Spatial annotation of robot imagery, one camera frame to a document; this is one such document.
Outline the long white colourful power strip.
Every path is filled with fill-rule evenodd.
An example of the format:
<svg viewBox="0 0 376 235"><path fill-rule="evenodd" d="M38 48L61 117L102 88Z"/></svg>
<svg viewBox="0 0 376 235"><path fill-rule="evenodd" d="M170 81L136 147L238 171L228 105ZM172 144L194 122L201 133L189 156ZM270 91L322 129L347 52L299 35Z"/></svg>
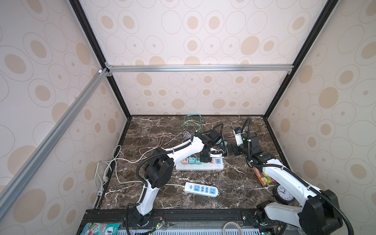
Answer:
<svg viewBox="0 0 376 235"><path fill-rule="evenodd" d="M203 163L199 158L188 157L176 164L177 171L222 171L224 163L222 158L212 158L210 162Z"/></svg>

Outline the pink charger plug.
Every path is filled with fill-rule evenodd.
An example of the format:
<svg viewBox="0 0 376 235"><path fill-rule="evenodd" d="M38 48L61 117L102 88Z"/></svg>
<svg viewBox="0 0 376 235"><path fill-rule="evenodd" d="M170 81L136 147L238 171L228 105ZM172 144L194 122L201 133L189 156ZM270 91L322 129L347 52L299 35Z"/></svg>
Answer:
<svg viewBox="0 0 376 235"><path fill-rule="evenodd" d="M189 164L189 159L185 158L184 160L181 161L181 164L188 165Z"/></svg>

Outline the short white blue power strip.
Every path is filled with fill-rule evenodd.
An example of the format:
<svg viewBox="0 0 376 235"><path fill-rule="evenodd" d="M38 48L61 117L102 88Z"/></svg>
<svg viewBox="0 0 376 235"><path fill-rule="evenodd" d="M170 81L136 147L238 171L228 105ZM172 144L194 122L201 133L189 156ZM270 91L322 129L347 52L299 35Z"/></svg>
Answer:
<svg viewBox="0 0 376 235"><path fill-rule="evenodd" d="M189 183L186 182L184 186L184 191L186 193L208 196L208 197L217 197L219 196L219 191L216 187L206 186L201 184Z"/></svg>

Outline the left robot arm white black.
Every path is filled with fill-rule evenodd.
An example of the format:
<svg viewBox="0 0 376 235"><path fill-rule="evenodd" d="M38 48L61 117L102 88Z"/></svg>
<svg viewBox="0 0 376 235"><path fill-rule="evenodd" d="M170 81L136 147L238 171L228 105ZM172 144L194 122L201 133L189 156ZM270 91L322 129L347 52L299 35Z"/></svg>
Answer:
<svg viewBox="0 0 376 235"><path fill-rule="evenodd" d="M125 216L125 225L132 219L139 226L145 226L153 210L153 204L159 190L165 186L176 164L199 154L201 163L209 163L212 158L222 157L225 153L223 126L220 123L208 131L194 132L189 139L172 148L157 148L153 154L141 161L136 168L136 177L143 184L143 191L137 203L128 204Z"/></svg>

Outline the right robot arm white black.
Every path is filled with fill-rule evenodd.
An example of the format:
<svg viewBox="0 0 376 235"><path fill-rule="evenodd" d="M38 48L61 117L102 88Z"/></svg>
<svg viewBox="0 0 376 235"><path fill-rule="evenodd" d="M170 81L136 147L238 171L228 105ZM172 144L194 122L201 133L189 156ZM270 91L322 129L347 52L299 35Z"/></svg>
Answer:
<svg viewBox="0 0 376 235"><path fill-rule="evenodd" d="M277 192L276 202L264 202L260 208L263 217L301 228L307 235L329 235L342 226L349 235L354 234L350 220L340 209L337 195L308 183L284 166L272 154L262 151L257 134L251 131L252 119L242 127L233 129L236 143L228 145L229 152L245 157L247 164L271 177L282 193L289 193L299 206L289 205L289 200Z"/></svg>

